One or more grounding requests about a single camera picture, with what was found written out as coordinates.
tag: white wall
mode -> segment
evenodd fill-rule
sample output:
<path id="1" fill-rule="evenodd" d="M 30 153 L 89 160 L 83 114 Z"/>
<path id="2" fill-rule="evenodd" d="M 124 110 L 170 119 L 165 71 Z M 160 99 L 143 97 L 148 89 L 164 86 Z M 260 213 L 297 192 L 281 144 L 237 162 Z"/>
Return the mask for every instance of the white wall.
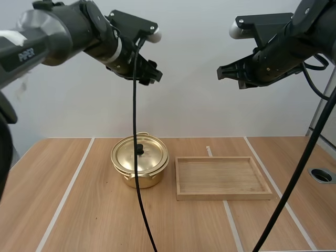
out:
<path id="1" fill-rule="evenodd" d="M 159 137 L 304 135 L 318 105 L 303 75 L 268 88 L 239 90 L 216 70 L 251 54 L 255 42 L 233 40 L 237 15 L 294 12 L 299 0 L 97 0 L 159 24 L 163 39 L 141 54 L 156 61 L 160 83 L 139 87 L 138 130 Z M 0 29 L 14 26 L 27 0 L 1 0 Z M 315 72 L 324 89 L 332 69 Z M 20 154 L 45 137 L 125 137 L 132 130 L 132 83 L 85 54 L 59 67 L 39 66 L 4 93 L 19 116 L 11 127 Z"/>
<path id="2" fill-rule="evenodd" d="M 334 69 L 332 78 L 330 79 L 330 82 L 324 94 L 329 97 L 335 88 L 336 88 L 336 68 Z M 310 125 L 313 129 L 315 128 L 316 123 L 318 119 L 320 118 L 321 113 L 324 107 L 326 106 L 326 104 L 327 102 L 325 100 L 321 100 L 321 103 L 316 111 L 315 118 L 311 122 L 311 125 Z M 324 136 L 326 139 L 328 139 L 328 141 L 330 141 L 333 145 L 336 146 L 336 108 L 334 108 L 333 111 L 331 112 L 329 119 L 327 120 L 322 130 L 321 135 Z M 336 159 L 336 151 L 331 146 L 325 143 L 322 139 L 319 140 L 318 144 L 322 148 L 324 148 L 332 157 Z"/>

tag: pot lid knob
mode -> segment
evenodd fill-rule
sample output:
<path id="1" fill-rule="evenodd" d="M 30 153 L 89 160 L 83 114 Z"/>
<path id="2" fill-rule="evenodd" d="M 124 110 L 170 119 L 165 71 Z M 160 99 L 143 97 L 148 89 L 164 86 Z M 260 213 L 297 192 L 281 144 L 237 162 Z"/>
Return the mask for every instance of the pot lid knob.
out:
<path id="1" fill-rule="evenodd" d="M 136 153 L 137 153 L 137 155 L 142 155 L 143 153 L 144 153 L 144 151 L 143 151 L 143 145 L 141 144 L 141 143 L 138 143 L 137 145 L 136 145 Z"/>

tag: gold pot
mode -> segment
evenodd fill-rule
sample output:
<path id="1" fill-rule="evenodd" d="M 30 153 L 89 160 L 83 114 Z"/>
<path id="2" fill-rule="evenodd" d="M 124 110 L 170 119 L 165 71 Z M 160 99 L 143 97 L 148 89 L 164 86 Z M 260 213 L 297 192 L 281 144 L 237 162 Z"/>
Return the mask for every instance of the gold pot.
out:
<path id="1" fill-rule="evenodd" d="M 146 132 L 138 133 L 137 141 L 139 186 L 148 188 L 162 180 L 164 169 L 169 162 L 169 154 L 163 142 Z M 121 140 L 113 147 L 111 160 L 125 184 L 136 188 L 132 136 Z"/>

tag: white stripe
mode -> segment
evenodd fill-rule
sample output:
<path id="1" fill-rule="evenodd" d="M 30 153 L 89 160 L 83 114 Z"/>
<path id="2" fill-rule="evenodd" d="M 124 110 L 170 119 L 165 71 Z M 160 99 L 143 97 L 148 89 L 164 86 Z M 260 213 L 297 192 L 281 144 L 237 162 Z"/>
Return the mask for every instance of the white stripe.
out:
<path id="1" fill-rule="evenodd" d="M 208 151 L 208 155 L 209 155 L 209 156 L 212 156 L 212 152 L 211 152 L 210 146 L 207 146 L 206 149 L 207 149 L 207 151 Z"/>
<path id="2" fill-rule="evenodd" d="M 263 252 L 336 252 L 336 250 L 281 250 L 281 251 L 263 251 Z"/>
<path id="3" fill-rule="evenodd" d="M 206 149 L 208 151 L 208 155 L 212 156 L 212 152 L 211 152 L 210 146 L 207 146 Z M 233 220 L 233 217 L 232 217 L 230 206 L 229 206 L 229 204 L 228 204 L 227 201 L 223 201 L 223 203 L 224 203 L 227 219 L 229 220 L 229 223 L 230 223 L 232 235 L 233 235 L 233 238 L 235 239 L 237 251 L 238 252 L 244 252 L 243 246 L 242 246 L 242 243 L 240 241 L 239 234 L 238 234 L 238 231 L 237 231 L 237 228 L 236 228 L 235 221 Z"/>
<path id="4" fill-rule="evenodd" d="M 44 236 L 42 237 L 42 240 L 41 240 L 40 244 L 38 245 L 38 247 L 36 249 L 36 252 L 41 252 L 42 251 L 43 246 L 46 243 L 46 241 L 47 241 L 47 239 L 48 239 L 48 237 L 49 237 L 49 235 L 51 233 L 51 230 L 54 227 L 54 224 L 55 224 L 55 222 L 56 222 L 56 220 L 57 220 L 57 218 L 58 218 L 58 216 L 59 216 L 59 214 L 60 214 L 60 212 L 61 212 L 64 204 L 65 204 L 65 201 L 67 200 L 67 198 L 68 198 L 68 196 L 70 194 L 72 186 L 73 186 L 73 184 L 76 181 L 76 178 L 77 178 L 77 176 L 78 176 L 78 174 L 79 174 L 79 172 L 80 172 L 80 170 L 81 170 L 81 168 L 82 168 L 82 166 L 83 166 L 83 164 L 85 162 L 86 157 L 88 156 L 88 154 L 90 152 L 90 149 L 91 149 L 92 144 L 93 144 L 94 141 L 95 141 L 95 139 L 92 138 L 91 141 L 90 141 L 90 143 L 89 143 L 88 148 L 86 149 L 86 152 L 84 153 L 84 156 L 83 156 L 82 160 L 80 161 L 80 163 L 79 163 L 79 165 L 77 167 L 77 170 L 75 171 L 75 173 L 74 173 L 74 175 L 72 177 L 72 180 L 70 181 L 70 184 L 68 185 L 67 190 L 65 191 L 65 194 L 63 195 L 63 198 L 62 198 L 61 202 L 58 205 L 58 208 L 56 209 L 56 212 L 55 212 L 53 218 L 51 219 L 51 222 L 50 222 L 50 224 L 49 224 L 46 232 L 44 233 Z"/>
<path id="5" fill-rule="evenodd" d="M 23 46 L 27 38 L 15 30 L 0 30 L 0 37 L 7 38 L 16 46 Z"/>
<path id="6" fill-rule="evenodd" d="M 248 141 L 247 137 L 244 137 L 247 145 L 249 146 L 250 150 L 252 151 L 254 157 L 257 159 L 258 163 L 260 164 L 262 170 L 264 171 L 264 173 L 266 174 L 267 178 L 269 179 L 270 183 L 272 184 L 272 186 L 274 187 L 275 191 L 277 192 L 277 194 L 279 195 L 280 198 L 282 198 L 282 193 L 280 191 L 280 189 L 278 188 L 277 184 L 275 183 L 275 181 L 273 180 L 273 178 L 271 177 L 271 175 L 269 174 L 269 172 L 267 171 L 266 167 L 264 166 L 263 162 L 261 161 L 260 157 L 258 156 L 257 152 L 253 149 L 252 145 L 250 144 L 250 142 Z M 298 218 L 296 217 L 295 213 L 293 212 L 292 208 L 289 206 L 288 203 L 286 203 L 285 205 L 287 211 L 289 212 L 289 215 L 292 217 L 293 221 L 295 222 L 295 224 L 297 225 L 297 227 L 299 228 L 299 230 L 301 231 L 303 237 L 305 238 L 306 242 L 308 243 L 309 247 L 312 250 L 317 250 L 315 244 L 313 243 L 313 241 L 310 239 L 308 233 L 306 232 L 306 230 L 303 228 L 303 226 L 301 225 L 300 221 L 298 220 Z"/>

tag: wooden table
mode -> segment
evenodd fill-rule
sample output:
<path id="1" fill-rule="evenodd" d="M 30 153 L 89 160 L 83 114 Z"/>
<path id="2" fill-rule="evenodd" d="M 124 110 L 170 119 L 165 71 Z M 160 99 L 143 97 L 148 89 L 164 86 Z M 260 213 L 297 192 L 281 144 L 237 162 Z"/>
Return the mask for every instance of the wooden table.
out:
<path id="1" fill-rule="evenodd" d="M 142 190 L 158 251 L 251 251 L 307 140 L 162 139 L 171 156 L 164 179 Z M 0 203 L 0 251 L 152 251 L 136 191 L 123 184 L 110 160 L 118 141 L 35 144 L 9 175 Z M 274 198 L 177 202 L 175 157 L 209 153 L 252 156 Z M 317 146 L 306 169 L 313 167 L 336 172 L 336 161 Z M 336 185 L 317 183 L 306 169 L 262 251 L 336 249 Z"/>

